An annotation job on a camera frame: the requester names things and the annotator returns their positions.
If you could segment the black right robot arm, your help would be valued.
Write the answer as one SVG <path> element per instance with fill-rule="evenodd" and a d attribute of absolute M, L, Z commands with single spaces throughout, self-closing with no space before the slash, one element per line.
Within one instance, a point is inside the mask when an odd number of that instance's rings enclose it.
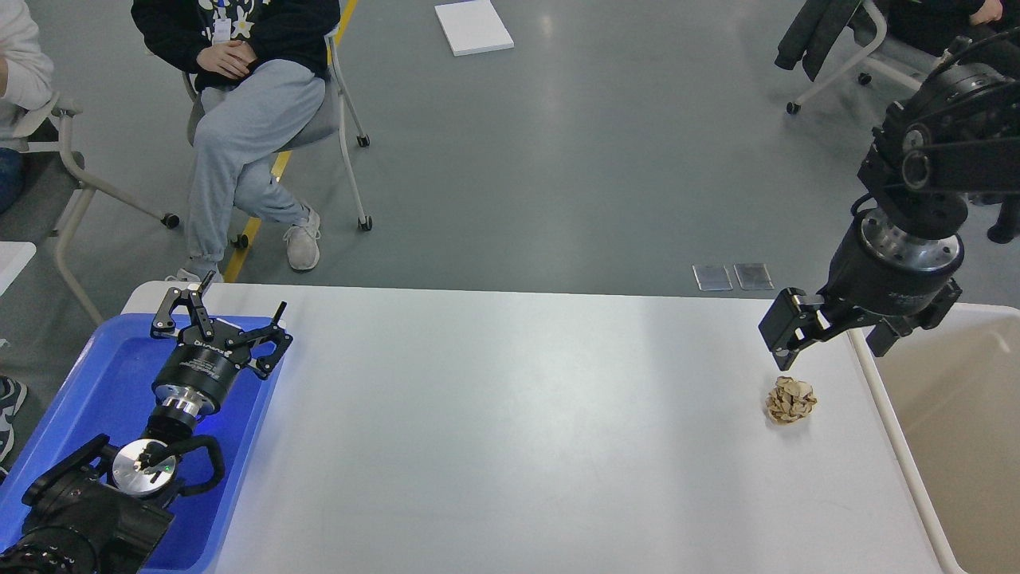
<path fill-rule="evenodd" d="M 953 276 L 964 261 L 958 232 L 969 194 L 1002 200 L 990 240 L 1018 234 L 1018 82 L 962 62 L 1017 33 L 959 40 L 913 97 L 889 106 L 857 172 L 877 206 L 853 208 L 824 286 L 781 290 L 761 320 L 781 371 L 850 329 L 870 328 L 869 348 L 881 357 L 913 330 L 939 326 L 961 294 Z"/>

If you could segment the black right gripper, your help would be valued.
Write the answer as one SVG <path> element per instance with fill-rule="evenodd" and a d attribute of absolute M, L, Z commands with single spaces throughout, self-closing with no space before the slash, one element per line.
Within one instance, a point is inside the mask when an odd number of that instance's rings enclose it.
<path fill-rule="evenodd" d="M 872 356 L 883 357 L 908 330 L 939 326 L 962 293 L 953 276 L 963 261 L 957 234 L 918 238 L 892 224 L 883 210 L 857 212 L 819 294 L 781 290 L 759 324 L 760 334 L 783 372 L 803 349 L 837 335 L 823 326 L 823 317 L 831 326 L 875 324 L 865 341 Z"/>

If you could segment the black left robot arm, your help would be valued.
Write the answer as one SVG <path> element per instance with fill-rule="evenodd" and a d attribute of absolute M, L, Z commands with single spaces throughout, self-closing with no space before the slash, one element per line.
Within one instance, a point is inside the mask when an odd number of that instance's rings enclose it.
<path fill-rule="evenodd" d="M 102 324 L 2 487 L 4 573 L 200 573 L 222 546 L 292 336 L 208 283 Z"/>

